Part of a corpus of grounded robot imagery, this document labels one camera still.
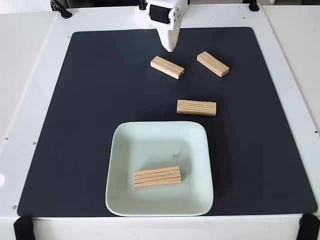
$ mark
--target wooden block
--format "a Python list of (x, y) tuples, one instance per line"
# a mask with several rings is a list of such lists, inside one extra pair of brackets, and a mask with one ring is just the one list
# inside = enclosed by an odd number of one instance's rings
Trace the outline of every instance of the wooden block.
[(151, 182), (155, 180), (173, 179), (173, 178), (179, 178), (179, 177), (181, 177), (180, 172), (174, 173), (174, 174), (161, 175), (161, 176), (145, 177), (140, 179), (134, 179), (134, 184), (146, 183), (146, 182)]
[(159, 71), (174, 77), (175, 79), (179, 79), (182, 74), (184, 74), (185, 69), (169, 62), (159, 56), (156, 56), (151, 62), (151, 67), (158, 69)]
[(176, 107), (177, 114), (215, 116), (216, 112), (216, 103), (210, 101), (178, 100)]
[(196, 59), (205, 65), (208, 69), (212, 72), (217, 74), (219, 77), (226, 75), (229, 72), (229, 67), (224, 65), (222, 62), (215, 59), (209, 53), (204, 51), (203, 53), (199, 54)]
[(155, 172), (155, 173), (149, 173), (149, 174), (143, 174), (143, 175), (136, 175), (133, 176), (133, 179), (144, 179), (144, 178), (151, 178), (151, 177), (158, 177), (163, 175), (169, 175), (169, 174), (179, 174), (180, 170), (172, 170), (172, 171), (162, 171), (162, 172)]
[(179, 184), (179, 183), (181, 183), (181, 177), (136, 183), (134, 184), (134, 186), (136, 188), (140, 188), (140, 187), (150, 187), (150, 186), (157, 186), (157, 185)]
[(133, 181), (136, 188), (181, 183), (180, 168), (172, 166), (134, 171)]

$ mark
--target white table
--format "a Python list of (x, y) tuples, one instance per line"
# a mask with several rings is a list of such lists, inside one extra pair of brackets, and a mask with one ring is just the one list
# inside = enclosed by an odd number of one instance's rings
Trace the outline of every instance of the white table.
[[(0, 131), (0, 137), (3, 136), (0, 139), (8, 138), (0, 150), (0, 174), (5, 176), (0, 196), (7, 196), (0, 199), (1, 239), (14, 239), (12, 224), (17, 215), (12, 206), (19, 201), (35, 148), (33, 142), (38, 140), (69, 36), (76, 31), (137, 28), (132, 7), (73, 9), (72, 13), (74, 16), (67, 20), (54, 12), (0, 15), (0, 23), (5, 23), (0, 24), (0, 32), (7, 33), (0, 39), (3, 53), (0, 72), (6, 79), (0, 81), (0, 110), (5, 113), (0, 116), (0, 127), (4, 129)], [(315, 107), (320, 88), (316, 81), (320, 63), (319, 13), (317, 6), (265, 6), (252, 13), (243, 4), (193, 5), (182, 22), (183, 28), (247, 26), (254, 29), (318, 203), (320, 139), (303, 98), (314, 122), (320, 126), (320, 109)], [(163, 239), (168, 235), (177, 239), (289, 240), (297, 236), (299, 218), (296, 214), (36, 219), (34, 232), (36, 238), (50, 240)]]

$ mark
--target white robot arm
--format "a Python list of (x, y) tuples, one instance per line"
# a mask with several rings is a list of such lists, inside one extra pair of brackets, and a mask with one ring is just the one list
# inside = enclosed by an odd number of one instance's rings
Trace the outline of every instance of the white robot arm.
[(140, 26), (155, 26), (162, 46), (172, 52), (177, 44), (182, 18), (188, 9), (188, 0), (140, 0), (135, 18)]

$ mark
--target plate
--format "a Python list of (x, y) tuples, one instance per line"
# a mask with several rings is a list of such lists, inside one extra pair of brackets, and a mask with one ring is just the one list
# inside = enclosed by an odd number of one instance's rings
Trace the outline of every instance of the plate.
[[(134, 187), (134, 171), (179, 166), (181, 183)], [(207, 134), (190, 121), (127, 122), (115, 130), (105, 203), (128, 217), (197, 216), (213, 204)]]

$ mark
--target black strap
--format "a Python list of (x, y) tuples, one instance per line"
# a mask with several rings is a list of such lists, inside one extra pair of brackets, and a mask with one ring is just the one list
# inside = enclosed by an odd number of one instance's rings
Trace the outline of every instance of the black strap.
[(22, 216), (13, 224), (16, 240), (35, 240), (34, 224), (31, 217)]
[(317, 240), (320, 220), (312, 214), (303, 214), (299, 221), (300, 228), (296, 240)]

